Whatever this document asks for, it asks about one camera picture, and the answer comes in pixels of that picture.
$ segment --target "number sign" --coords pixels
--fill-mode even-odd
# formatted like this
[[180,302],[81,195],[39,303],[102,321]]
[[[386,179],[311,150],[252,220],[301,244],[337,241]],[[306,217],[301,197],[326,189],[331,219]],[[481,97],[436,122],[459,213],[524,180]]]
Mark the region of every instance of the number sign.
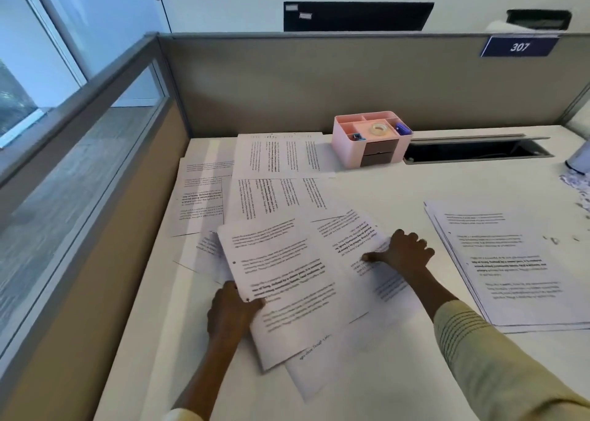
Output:
[[483,47],[484,57],[544,57],[550,54],[558,36],[551,37],[517,37],[490,36]]

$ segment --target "white desk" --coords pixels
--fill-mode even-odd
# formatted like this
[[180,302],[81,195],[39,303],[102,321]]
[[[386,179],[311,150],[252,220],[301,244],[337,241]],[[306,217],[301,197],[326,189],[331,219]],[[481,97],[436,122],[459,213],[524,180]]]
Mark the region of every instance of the white desk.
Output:
[[[443,164],[404,163],[343,171],[335,187],[381,227],[415,231],[436,250],[432,273],[475,304],[423,209],[425,199],[473,196],[511,203],[535,218],[547,249],[590,288],[590,219],[578,194],[561,183],[564,160],[583,140],[560,126],[426,131],[417,137],[513,134],[550,136],[551,158]],[[210,139],[191,140],[188,152]],[[217,284],[172,262],[181,238],[160,228],[100,400],[95,421],[158,421],[196,370],[208,341],[206,313]],[[510,336],[571,388],[590,397],[590,331]],[[260,372],[251,340],[240,344],[213,412],[214,420],[473,420],[439,353],[432,323],[420,311],[388,329],[350,360],[337,379],[305,404],[282,366]]]

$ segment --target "gray partition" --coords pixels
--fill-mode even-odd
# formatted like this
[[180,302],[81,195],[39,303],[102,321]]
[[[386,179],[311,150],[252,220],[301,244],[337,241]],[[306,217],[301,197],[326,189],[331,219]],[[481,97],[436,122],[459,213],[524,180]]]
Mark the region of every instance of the gray partition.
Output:
[[194,136],[331,132],[392,110],[415,130],[563,123],[585,101],[590,35],[544,58],[480,58],[489,35],[160,36]]

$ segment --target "pink desk organizer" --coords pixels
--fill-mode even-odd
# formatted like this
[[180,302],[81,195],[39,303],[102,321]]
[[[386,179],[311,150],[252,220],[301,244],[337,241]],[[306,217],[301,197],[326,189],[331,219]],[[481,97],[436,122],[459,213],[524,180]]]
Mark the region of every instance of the pink desk organizer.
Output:
[[346,168],[396,163],[413,134],[391,111],[337,115],[332,147]]

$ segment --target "cream sleeve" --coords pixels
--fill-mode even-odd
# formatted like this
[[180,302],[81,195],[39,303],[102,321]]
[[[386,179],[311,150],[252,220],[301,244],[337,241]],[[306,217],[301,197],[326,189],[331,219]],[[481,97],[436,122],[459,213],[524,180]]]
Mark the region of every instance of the cream sleeve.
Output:
[[203,418],[190,410],[173,409],[166,414],[162,421],[203,421]]
[[465,303],[442,305],[434,316],[434,333],[480,420],[590,420],[590,402]]

